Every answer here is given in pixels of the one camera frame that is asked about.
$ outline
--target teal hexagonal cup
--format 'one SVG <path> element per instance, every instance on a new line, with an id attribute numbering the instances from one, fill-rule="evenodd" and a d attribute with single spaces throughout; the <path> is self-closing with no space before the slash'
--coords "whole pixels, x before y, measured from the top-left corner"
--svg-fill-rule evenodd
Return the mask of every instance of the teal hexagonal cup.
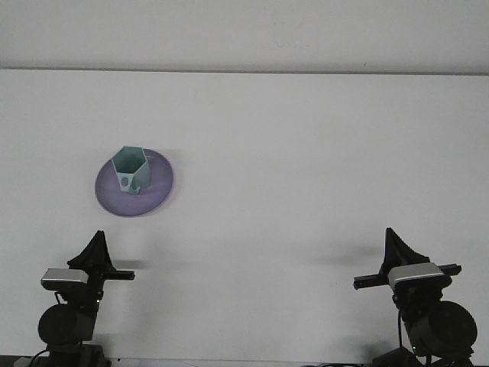
<path id="1" fill-rule="evenodd" d="M 121 191 L 138 195 L 150 185 L 151 170 L 143 148 L 124 146 L 112 157 L 112 164 Z"/>

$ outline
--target cable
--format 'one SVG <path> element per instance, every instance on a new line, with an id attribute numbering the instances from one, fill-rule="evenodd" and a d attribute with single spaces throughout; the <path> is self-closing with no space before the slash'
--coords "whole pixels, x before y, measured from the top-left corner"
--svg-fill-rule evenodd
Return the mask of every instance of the cable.
<path id="1" fill-rule="evenodd" d="M 399 347 L 403 347 L 403 332 L 400 328 L 400 310 L 399 313 L 397 314 L 397 332 L 399 333 Z"/>
<path id="2" fill-rule="evenodd" d="M 301 367 L 364 367 L 361 363 L 321 363 L 318 365 L 301 365 Z"/>
<path id="3" fill-rule="evenodd" d="M 36 354 L 34 357 L 31 358 L 31 361 L 29 362 L 29 365 L 28 367 L 33 367 L 34 366 L 34 361 L 37 359 L 38 356 L 40 356 L 41 354 L 45 353 L 45 352 L 48 352 L 47 349 L 39 352 L 38 354 Z"/>

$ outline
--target black mount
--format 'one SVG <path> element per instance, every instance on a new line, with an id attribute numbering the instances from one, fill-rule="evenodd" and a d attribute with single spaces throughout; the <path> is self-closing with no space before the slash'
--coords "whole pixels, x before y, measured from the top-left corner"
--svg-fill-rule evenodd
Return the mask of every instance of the black mount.
<path id="1" fill-rule="evenodd" d="M 376 287 L 389 284 L 388 275 L 393 268 L 403 267 L 405 265 L 417 265 L 430 263 L 428 257 L 413 251 L 391 228 L 386 229 L 385 235 L 385 256 L 384 262 L 378 274 L 364 275 L 355 277 L 353 286 L 355 289 Z M 441 357 L 438 361 L 427 362 L 432 367 L 470 367 L 472 366 L 470 356 L 473 353 L 470 345 L 475 341 L 477 330 L 470 314 L 457 304 L 440 301 L 442 298 L 442 289 L 452 283 L 451 276 L 457 275 L 461 271 L 461 266 L 457 264 L 442 265 L 438 267 L 442 274 L 427 278 L 413 278 L 392 284 L 393 302 L 400 310 L 400 315 L 404 321 L 404 326 L 413 351 L 416 356 L 426 356 L 431 360 L 435 354 Z M 471 324 L 472 331 L 467 336 L 468 342 L 464 346 L 453 347 L 443 346 L 439 342 L 439 328 L 433 332 L 432 326 L 427 324 L 427 320 L 440 305 L 445 310 L 456 308 L 456 312 L 463 313 L 465 324 Z M 403 366 L 403 367 L 420 367 L 423 366 L 416 358 L 415 354 L 408 349 L 400 346 L 391 352 L 379 356 L 373 360 L 373 367 Z"/>
<path id="2" fill-rule="evenodd" d="M 39 367 L 109 367 L 101 346 L 83 344 L 92 340 L 99 304 L 106 280 L 132 281 L 133 271 L 118 271 L 108 254 L 105 233 L 97 231 L 90 243 L 75 258 L 68 261 L 70 269 L 87 273 L 86 284 L 60 283 L 57 295 L 66 301 L 47 310 L 39 322 L 39 335 L 46 341 L 50 355 L 39 360 Z M 75 320 L 76 327 L 63 323 Z"/>

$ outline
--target purple dish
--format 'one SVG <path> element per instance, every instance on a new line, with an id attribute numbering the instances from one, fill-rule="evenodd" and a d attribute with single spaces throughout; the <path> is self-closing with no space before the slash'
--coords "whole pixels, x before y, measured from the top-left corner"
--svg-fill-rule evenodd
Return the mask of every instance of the purple dish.
<path id="1" fill-rule="evenodd" d="M 158 207 L 168 197 L 173 185 L 170 162 L 151 149 L 144 149 L 151 169 L 150 186 L 139 195 L 122 192 L 111 160 L 103 165 L 95 181 L 95 195 L 100 205 L 116 216 L 140 216 Z"/>

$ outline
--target white surface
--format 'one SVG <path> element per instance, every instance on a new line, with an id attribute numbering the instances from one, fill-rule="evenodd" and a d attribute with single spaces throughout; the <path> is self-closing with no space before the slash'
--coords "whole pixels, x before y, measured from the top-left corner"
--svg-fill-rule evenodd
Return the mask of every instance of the white surface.
<path id="1" fill-rule="evenodd" d="M 13 367 L 28 367 L 30 358 L 18 359 Z M 300 367 L 299 362 L 177 361 L 172 359 L 111 359 L 112 367 Z"/>
<path id="2" fill-rule="evenodd" d="M 489 361 L 489 77 L 0 71 L 0 353 L 34 354 L 39 285 L 97 229 L 133 282 L 108 281 L 96 342 L 111 357 L 367 362 L 395 347 L 375 273 L 392 226 L 463 272 Z M 135 219 L 98 205 L 122 145 L 176 180 Z"/>
<path id="3" fill-rule="evenodd" d="M 489 73 L 489 2 L 0 0 L 0 65 Z"/>

